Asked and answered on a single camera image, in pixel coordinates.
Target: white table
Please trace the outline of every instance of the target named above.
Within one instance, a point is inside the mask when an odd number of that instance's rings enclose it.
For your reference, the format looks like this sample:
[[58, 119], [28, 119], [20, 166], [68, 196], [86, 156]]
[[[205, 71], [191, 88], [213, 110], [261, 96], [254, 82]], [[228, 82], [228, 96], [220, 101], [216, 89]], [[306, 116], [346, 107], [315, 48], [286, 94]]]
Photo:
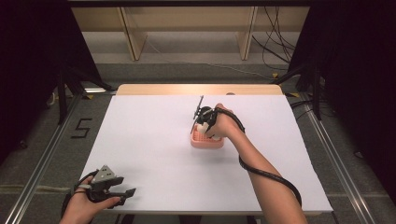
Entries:
[[[247, 171], [226, 139], [220, 149], [190, 144], [196, 95], [113, 96], [82, 175], [108, 165], [124, 176], [110, 191], [136, 188], [118, 213], [260, 215]], [[252, 143], [300, 191], [307, 214], [332, 208], [284, 95], [205, 95], [222, 102]]]

